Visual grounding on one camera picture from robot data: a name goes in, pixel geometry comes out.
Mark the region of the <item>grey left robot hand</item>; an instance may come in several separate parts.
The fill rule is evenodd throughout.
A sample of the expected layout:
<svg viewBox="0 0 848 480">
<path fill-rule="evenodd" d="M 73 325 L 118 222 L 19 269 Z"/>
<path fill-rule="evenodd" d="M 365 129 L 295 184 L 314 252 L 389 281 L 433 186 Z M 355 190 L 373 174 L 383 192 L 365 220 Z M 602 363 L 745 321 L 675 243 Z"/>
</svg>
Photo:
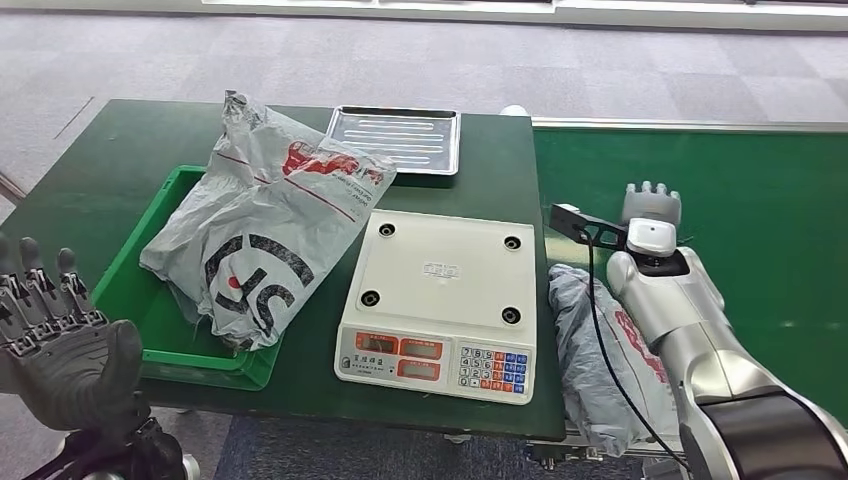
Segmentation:
<svg viewBox="0 0 848 480">
<path fill-rule="evenodd" d="M 138 410 L 142 342 L 129 320 L 110 321 L 82 280 L 75 253 L 60 250 L 58 277 L 38 243 L 1 239 L 2 383 L 54 430 L 112 426 Z"/>
</svg>

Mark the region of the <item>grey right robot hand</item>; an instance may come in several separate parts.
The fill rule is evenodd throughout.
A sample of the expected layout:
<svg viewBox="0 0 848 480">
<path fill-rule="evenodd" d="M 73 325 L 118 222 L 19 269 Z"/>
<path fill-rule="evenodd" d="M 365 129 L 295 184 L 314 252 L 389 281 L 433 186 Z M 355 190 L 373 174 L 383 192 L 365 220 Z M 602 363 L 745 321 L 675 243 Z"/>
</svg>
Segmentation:
<svg viewBox="0 0 848 480">
<path fill-rule="evenodd" d="M 664 183 L 643 181 L 641 185 L 627 185 L 621 213 L 622 225 L 628 225 L 635 218 L 645 218 L 678 227 L 681 216 L 682 202 L 679 193 L 669 190 Z"/>
</svg>

